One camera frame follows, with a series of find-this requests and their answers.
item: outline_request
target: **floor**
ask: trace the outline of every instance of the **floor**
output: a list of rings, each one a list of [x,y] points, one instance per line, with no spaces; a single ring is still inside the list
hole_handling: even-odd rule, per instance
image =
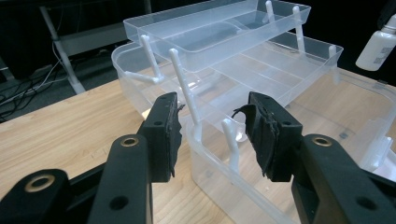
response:
[[[111,50],[99,49],[89,57],[71,60],[76,76],[86,90],[116,80]],[[29,79],[0,83],[0,122],[15,119],[76,95],[60,64],[37,69]]]

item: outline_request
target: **dark background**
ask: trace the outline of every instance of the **dark background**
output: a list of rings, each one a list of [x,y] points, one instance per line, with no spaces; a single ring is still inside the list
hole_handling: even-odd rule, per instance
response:
[[[156,12],[202,1],[152,0],[151,9]],[[50,32],[38,9],[43,2],[51,7],[49,15],[55,28],[59,27],[59,35],[145,14],[143,0],[0,0],[0,56],[15,78],[26,78],[37,68],[57,61],[51,49]],[[355,65],[370,36],[378,30],[378,19],[385,4],[394,5],[396,0],[287,2],[312,7],[303,26],[304,35],[343,47],[339,67],[396,86],[395,50],[376,72],[365,71]]]

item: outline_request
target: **white bottle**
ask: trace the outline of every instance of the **white bottle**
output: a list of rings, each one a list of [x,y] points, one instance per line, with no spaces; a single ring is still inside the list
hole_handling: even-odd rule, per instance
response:
[[[373,33],[356,65],[367,71],[376,71],[390,55],[396,45],[396,14],[381,29]]]

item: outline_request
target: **stacked plastic tray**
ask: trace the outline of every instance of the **stacked plastic tray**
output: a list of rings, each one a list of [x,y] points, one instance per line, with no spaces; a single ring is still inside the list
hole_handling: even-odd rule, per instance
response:
[[[250,91],[285,106],[304,125],[304,134],[322,133],[340,141],[365,169],[373,171],[389,152],[386,133],[395,117],[394,93],[339,74],[336,63],[343,49],[303,36],[309,10],[256,0],[215,0],[171,9],[125,20],[133,43],[112,54],[124,95],[143,117],[158,96],[170,91],[188,105],[180,120],[191,146],[193,179],[238,223],[298,222],[290,184],[262,177],[244,134],[244,118],[231,118],[248,102]],[[323,78],[326,91],[310,89]],[[359,113],[354,106],[345,106],[345,112],[332,110],[343,96],[330,93],[343,85],[361,96],[375,94],[383,104],[369,116],[340,123],[340,113]],[[317,108],[313,103],[318,101],[301,103],[302,94],[328,104]],[[228,131],[239,150],[233,166],[224,134]]]

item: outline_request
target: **wooden tabletop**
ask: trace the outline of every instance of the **wooden tabletop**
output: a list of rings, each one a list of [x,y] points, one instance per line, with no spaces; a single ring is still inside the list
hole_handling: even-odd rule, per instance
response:
[[[1,124],[0,198],[35,171],[58,168],[73,178],[105,162],[113,141],[142,121],[116,80]],[[153,184],[153,196],[155,223],[233,223],[193,182],[186,142],[176,177]]]

